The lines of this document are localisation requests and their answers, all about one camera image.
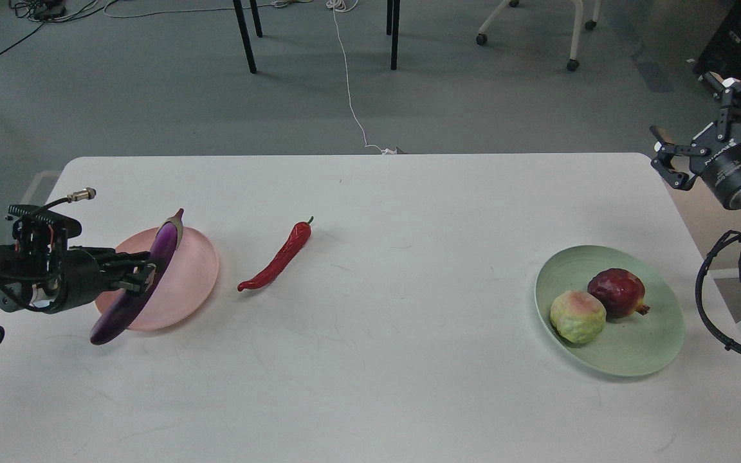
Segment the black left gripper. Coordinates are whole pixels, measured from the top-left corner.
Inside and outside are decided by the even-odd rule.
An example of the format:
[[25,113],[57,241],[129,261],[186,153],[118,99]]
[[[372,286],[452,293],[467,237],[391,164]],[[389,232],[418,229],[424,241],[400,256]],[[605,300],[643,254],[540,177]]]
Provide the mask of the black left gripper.
[[[60,267],[59,293],[55,311],[61,313],[93,302],[108,290],[124,291],[141,297],[152,289],[156,266],[144,266],[150,257],[147,250],[127,253],[114,248],[71,248],[65,252]],[[109,281],[102,268],[128,269],[117,281]]]

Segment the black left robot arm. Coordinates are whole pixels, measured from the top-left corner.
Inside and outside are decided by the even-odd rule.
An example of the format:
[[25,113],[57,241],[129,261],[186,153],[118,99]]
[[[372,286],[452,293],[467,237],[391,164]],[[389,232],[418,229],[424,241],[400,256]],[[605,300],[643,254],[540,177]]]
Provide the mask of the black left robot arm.
[[[87,187],[42,206],[13,204],[11,245],[0,245],[0,309],[55,314],[91,303],[97,296],[127,290],[149,296],[165,269],[153,252],[120,253],[112,248],[68,246],[82,226],[55,213],[62,203],[91,200]],[[4,340],[0,326],[0,344]]]

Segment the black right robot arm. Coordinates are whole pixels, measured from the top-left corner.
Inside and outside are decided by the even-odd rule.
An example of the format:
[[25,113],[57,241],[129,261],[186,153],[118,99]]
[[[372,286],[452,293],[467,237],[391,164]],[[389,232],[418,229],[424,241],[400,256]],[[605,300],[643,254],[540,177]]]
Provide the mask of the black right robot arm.
[[[741,78],[724,78],[714,71],[702,74],[718,102],[718,112],[690,143],[678,144],[664,129],[650,127],[655,137],[651,167],[674,190],[689,191],[702,181],[727,210],[741,209]],[[724,348],[741,355],[741,343],[725,335],[705,312],[703,284],[715,257],[732,243],[741,243],[741,231],[727,231],[715,241],[698,270],[694,286],[697,311],[703,325]],[[741,250],[737,263],[741,284]]]

